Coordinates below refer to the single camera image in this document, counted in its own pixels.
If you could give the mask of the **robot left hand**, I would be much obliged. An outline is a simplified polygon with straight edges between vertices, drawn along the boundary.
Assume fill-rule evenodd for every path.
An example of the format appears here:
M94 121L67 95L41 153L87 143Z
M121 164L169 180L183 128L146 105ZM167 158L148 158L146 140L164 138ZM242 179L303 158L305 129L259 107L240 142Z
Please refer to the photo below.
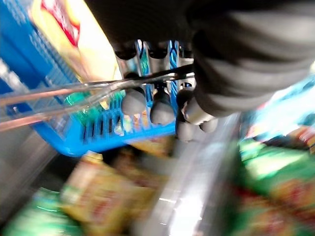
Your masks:
M89 0L87 6L119 60L146 44L150 69L161 71L168 42L193 61L194 90L178 94L177 137L218 118L255 109L302 80L315 59L312 0Z

